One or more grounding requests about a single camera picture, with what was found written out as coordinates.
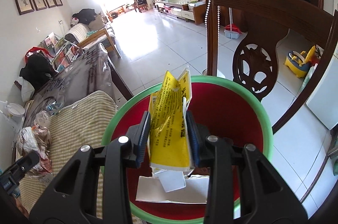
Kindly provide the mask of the brown paper ball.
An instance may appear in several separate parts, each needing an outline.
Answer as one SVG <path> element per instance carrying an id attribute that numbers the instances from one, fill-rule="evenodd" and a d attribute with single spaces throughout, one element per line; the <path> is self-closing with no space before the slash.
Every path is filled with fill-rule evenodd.
<path id="1" fill-rule="evenodd" d="M 29 176 L 42 178 L 52 174 L 49 151 L 51 142 L 50 132 L 45 127 L 25 127 L 20 130 L 16 143 L 17 153 L 26 156 L 29 152 L 35 151 L 39 155 L 39 162 L 28 172 Z"/>

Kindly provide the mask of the white paper receipt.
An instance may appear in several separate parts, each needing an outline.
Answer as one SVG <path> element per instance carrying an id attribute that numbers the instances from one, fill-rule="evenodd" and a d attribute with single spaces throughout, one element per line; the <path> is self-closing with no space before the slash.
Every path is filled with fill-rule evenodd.
<path id="1" fill-rule="evenodd" d="M 141 176 L 136 200 L 152 203 L 205 204 L 209 176 L 186 176 L 183 172 L 164 170 L 152 177 Z"/>

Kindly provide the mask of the yellow foil packet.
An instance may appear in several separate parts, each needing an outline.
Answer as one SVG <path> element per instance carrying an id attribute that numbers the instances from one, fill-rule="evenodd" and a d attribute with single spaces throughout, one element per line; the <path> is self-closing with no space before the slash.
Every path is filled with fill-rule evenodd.
<path id="1" fill-rule="evenodd" d="M 178 78 L 169 71 L 160 89 L 150 96 L 148 155 L 152 168 L 188 171 L 193 159 L 187 133 L 186 112 L 192 100 L 191 75 L 185 67 Z"/>

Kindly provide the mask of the crushed clear plastic bottle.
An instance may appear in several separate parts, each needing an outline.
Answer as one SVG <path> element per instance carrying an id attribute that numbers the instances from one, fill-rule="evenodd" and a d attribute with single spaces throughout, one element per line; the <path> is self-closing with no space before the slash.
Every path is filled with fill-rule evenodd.
<path id="1" fill-rule="evenodd" d="M 57 115 L 59 111 L 63 108 L 63 102 L 54 101 L 48 104 L 44 110 L 36 114 L 34 119 L 34 125 L 36 127 L 49 128 L 52 122 L 52 116 Z"/>

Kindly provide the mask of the red green trash bin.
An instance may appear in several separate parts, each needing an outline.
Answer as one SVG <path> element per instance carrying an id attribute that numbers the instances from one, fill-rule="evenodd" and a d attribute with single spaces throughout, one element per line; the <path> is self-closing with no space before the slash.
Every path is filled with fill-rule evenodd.
<path id="1" fill-rule="evenodd" d="M 235 146 L 254 144 L 268 160 L 273 157 L 273 132 L 268 114 L 260 101 L 247 89 L 228 79 L 214 76 L 192 76 L 192 100 L 188 106 L 195 121 L 209 133 L 229 138 Z M 101 144 L 110 144 L 139 124 L 148 110 L 150 95 L 160 90 L 154 85 L 127 101 L 108 124 Z M 202 223 L 204 204 L 138 202 L 136 190 L 140 176 L 150 176 L 146 156 L 139 169 L 127 170 L 131 213 L 150 223 Z"/>

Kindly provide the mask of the yellow striped table mat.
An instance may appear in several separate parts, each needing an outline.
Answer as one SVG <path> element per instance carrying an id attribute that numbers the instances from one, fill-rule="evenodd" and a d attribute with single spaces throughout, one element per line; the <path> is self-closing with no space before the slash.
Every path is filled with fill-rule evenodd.
<path id="1" fill-rule="evenodd" d="M 53 176 L 59 173 L 81 146 L 101 146 L 105 129 L 117 111 L 117 104 L 108 94 L 96 91 L 51 117 L 49 131 L 52 143 L 49 158 L 52 161 Z M 42 178 L 32 176 L 25 176 L 20 181 L 21 203 L 28 213 L 47 185 L 47 182 L 42 182 Z M 103 175 L 100 172 L 96 202 L 96 216 L 99 218 L 102 218 L 102 187 Z"/>

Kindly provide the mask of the white plastic bag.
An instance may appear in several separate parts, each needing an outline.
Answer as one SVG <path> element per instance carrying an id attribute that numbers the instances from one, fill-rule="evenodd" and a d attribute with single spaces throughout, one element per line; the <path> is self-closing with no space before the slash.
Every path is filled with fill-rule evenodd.
<path id="1" fill-rule="evenodd" d="M 21 98 L 23 102 L 29 101 L 34 95 L 34 87 L 24 78 L 19 77 L 18 82 L 21 85 Z"/>

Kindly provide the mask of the black clothes pile on chair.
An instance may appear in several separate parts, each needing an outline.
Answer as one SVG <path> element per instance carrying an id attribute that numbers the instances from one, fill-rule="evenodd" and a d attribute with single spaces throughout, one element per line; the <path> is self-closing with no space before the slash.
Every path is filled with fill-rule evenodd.
<path id="1" fill-rule="evenodd" d="M 35 91 L 39 91 L 56 75 L 57 72 L 53 69 L 49 60 L 39 53 L 29 56 L 26 65 L 19 73 L 19 76 L 28 81 Z"/>

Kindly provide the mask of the yellow toy potty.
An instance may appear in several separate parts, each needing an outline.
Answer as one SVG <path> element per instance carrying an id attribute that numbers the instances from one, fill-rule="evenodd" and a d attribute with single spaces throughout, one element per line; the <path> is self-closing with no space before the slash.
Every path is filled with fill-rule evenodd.
<path id="1" fill-rule="evenodd" d="M 308 52 L 290 51 L 285 59 L 285 66 L 287 66 L 297 78 L 304 78 L 310 67 L 312 66 L 312 58 L 315 55 L 316 47 L 313 46 Z"/>

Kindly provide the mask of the wooden sofa with cushions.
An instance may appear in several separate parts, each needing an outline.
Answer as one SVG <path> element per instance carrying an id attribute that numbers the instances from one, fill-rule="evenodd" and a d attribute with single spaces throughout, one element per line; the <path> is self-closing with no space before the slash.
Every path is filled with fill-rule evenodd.
<path id="1" fill-rule="evenodd" d="M 121 58 L 112 24 L 105 15 L 91 8 L 72 15 L 71 29 L 65 34 L 65 40 L 82 48 L 101 42 L 108 52 L 115 52 Z"/>

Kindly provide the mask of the red dustpan with broom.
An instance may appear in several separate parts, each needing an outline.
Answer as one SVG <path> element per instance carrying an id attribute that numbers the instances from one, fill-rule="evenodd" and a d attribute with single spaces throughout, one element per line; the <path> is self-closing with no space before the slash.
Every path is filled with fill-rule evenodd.
<path id="1" fill-rule="evenodd" d="M 224 33 L 230 39 L 238 39 L 242 35 L 241 30 L 233 23 L 233 11 L 231 8 L 229 8 L 229 24 L 225 26 Z"/>

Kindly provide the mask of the wooden dining chair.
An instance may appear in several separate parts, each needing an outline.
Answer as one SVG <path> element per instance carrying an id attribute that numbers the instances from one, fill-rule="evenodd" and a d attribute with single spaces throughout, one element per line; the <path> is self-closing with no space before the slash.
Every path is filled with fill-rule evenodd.
<path id="1" fill-rule="evenodd" d="M 218 65 L 219 12 L 221 7 L 243 11 L 248 32 L 234 52 L 233 80 L 257 100 L 271 93 L 278 77 L 276 48 L 289 31 L 295 31 L 323 48 L 321 59 L 304 89 L 287 111 L 274 123 L 276 150 L 304 181 L 319 148 L 310 139 L 323 126 L 302 107 L 323 78 L 337 45 L 337 14 L 302 0 L 207 0 L 207 73 L 216 75 Z"/>

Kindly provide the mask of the low tv cabinet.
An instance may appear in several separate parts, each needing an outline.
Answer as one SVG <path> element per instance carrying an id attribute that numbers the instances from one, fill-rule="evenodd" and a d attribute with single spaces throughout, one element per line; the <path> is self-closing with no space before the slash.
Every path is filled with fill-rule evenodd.
<path id="1" fill-rule="evenodd" d="M 192 3 L 190 0 L 159 0 L 156 1 L 155 7 L 161 13 L 186 21 L 191 20 L 196 25 L 204 23 L 206 13 L 206 3 L 204 1 Z"/>

